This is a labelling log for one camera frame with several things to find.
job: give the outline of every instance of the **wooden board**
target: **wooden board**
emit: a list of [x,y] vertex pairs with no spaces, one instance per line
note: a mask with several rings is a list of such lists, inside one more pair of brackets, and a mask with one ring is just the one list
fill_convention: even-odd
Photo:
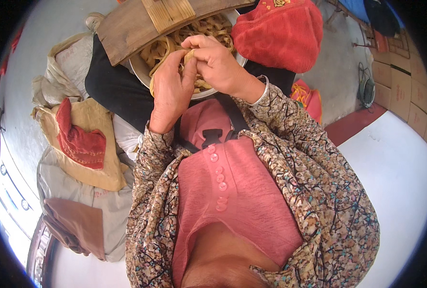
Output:
[[[189,3],[196,13],[194,19],[202,19],[221,11],[250,6],[254,0],[189,0]],[[165,32],[159,33],[143,2],[127,0],[101,21],[97,34],[111,65],[116,66],[129,59],[147,44],[186,26],[194,19],[183,21]]]
[[163,33],[181,21],[196,18],[188,0],[141,0],[156,30]]

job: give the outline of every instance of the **floral print jacket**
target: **floral print jacket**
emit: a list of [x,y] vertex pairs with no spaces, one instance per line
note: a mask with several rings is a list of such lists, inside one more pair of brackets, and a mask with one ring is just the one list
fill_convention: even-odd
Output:
[[[255,152],[280,188],[304,243],[280,272],[250,269],[270,286],[354,287],[379,247],[377,215],[346,159],[296,101],[270,84],[250,106],[235,99]],[[138,151],[133,204],[125,235],[127,275],[133,287],[172,287],[177,236],[178,165],[190,152],[173,143],[173,130],[145,130]]]

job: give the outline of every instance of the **bangle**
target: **bangle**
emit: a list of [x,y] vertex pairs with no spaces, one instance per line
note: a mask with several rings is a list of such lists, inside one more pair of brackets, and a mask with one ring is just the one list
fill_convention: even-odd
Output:
[[263,79],[263,78],[265,78],[266,79],[266,86],[265,86],[265,91],[263,92],[263,95],[254,103],[254,104],[249,104],[250,106],[257,106],[258,105],[258,103],[266,96],[266,95],[268,95],[268,90],[269,90],[269,87],[270,87],[270,81],[268,80],[268,77],[266,77],[265,75],[260,75],[260,76],[258,76],[257,77],[257,79]]

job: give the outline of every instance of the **metal bowl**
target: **metal bowl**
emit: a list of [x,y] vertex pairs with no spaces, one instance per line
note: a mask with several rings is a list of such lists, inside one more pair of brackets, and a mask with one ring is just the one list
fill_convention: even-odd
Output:
[[[236,19],[239,16],[239,12],[236,10],[229,10],[221,13],[223,16],[225,16],[232,25],[236,24]],[[242,57],[237,51],[234,52],[234,57],[236,58],[236,61],[239,63],[240,66],[244,67],[245,63],[247,62],[247,59]],[[151,69],[148,67],[146,62],[140,57],[140,54],[136,54],[132,58],[130,58],[130,66],[132,66],[132,70],[135,73],[136,77],[140,80],[140,82],[145,85],[149,89],[149,83],[151,82],[151,77],[148,76]],[[193,94],[191,97],[191,100],[201,99],[205,98],[207,96],[210,96],[217,92],[215,89],[208,89],[205,91],[202,91],[197,94]]]

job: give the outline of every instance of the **pink shirt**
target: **pink shirt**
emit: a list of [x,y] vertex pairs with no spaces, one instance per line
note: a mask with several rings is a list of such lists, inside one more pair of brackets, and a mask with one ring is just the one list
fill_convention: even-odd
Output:
[[[231,130],[228,116],[215,99],[199,103],[183,115],[181,136],[198,148],[202,130]],[[172,259],[173,284],[180,287],[196,233],[224,223],[283,266],[303,244],[297,223],[250,138],[216,144],[185,158],[178,169],[178,234]]]

